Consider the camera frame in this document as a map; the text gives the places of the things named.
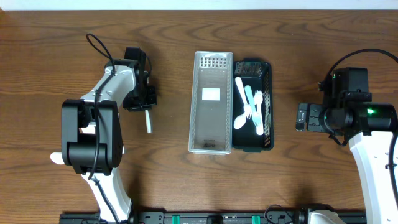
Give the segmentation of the white plastic spoon top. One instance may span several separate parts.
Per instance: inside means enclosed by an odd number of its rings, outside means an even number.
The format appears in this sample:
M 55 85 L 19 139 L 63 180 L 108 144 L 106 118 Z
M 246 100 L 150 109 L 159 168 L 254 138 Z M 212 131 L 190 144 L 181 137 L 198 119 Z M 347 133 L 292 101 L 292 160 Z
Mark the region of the white plastic spoon top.
M 146 128 L 147 128 L 147 133 L 150 134 L 152 133 L 152 120 L 150 116 L 150 111 L 145 110 L 145 117 L 146 117 Z

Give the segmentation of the white plastic fork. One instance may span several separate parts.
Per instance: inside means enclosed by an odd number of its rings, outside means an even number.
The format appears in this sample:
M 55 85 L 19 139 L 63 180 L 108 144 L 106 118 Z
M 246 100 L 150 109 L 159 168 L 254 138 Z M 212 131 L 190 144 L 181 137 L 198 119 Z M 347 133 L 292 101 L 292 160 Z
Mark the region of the white plastic fork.
M 244 87 L 244 91 L 245 91 L 246 97 L 248 99 L 249 105 L 252 109 L 252 113 L 251 113 L 252 121 L 253 121 L 255 127 L 258 128 L 262 124 L 262 122 L 261 122 L 260 115 L 256 109 L 252 88 L 249 85 L 246 85 Z
M 258 119 L 258 124 L 256 125 L 256 133 L 257 135 L 261 136 L 264 134 L 264 123 L 262 120 L 262 102 L 263 102 L 263 96 L 262 96 L 262 91 L 261 90 L 256 90 L 255 95 L 254 95 L 254 102 L 256 104 L 256 109 L 257 113 L 259 116 Z

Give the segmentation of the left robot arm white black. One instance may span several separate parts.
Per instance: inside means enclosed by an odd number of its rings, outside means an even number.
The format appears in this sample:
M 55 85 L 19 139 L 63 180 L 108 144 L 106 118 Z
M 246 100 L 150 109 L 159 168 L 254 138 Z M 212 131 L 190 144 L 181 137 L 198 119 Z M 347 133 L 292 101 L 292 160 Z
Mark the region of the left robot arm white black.
M 60 223 L 133 223 L 133 202 L 118 169 L 124 154 L 119 109 L 144 111 L 147 132 L 152 131 L 149 110 L 157 96 L 146 62 L 143 50 L 128 47 L 122 59 L 105 65 L 102 79 L 89 93 L 63 102 L 59 156 L 87 181 L 100 211 L 61 214 Z

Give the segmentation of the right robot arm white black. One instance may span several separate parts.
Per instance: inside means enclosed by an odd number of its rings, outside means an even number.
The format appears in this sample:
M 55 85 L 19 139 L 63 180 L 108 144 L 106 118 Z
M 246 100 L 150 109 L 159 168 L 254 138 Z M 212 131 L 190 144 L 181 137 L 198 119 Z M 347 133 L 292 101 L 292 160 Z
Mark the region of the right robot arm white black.
M 320 104 L 300 103 L 296 130 L 326 133 L 349 146 L 359 172 L 368 223 L 397 223 L 397 112 L 374 103 L 366 68 L 332 70 L 319 83 Z

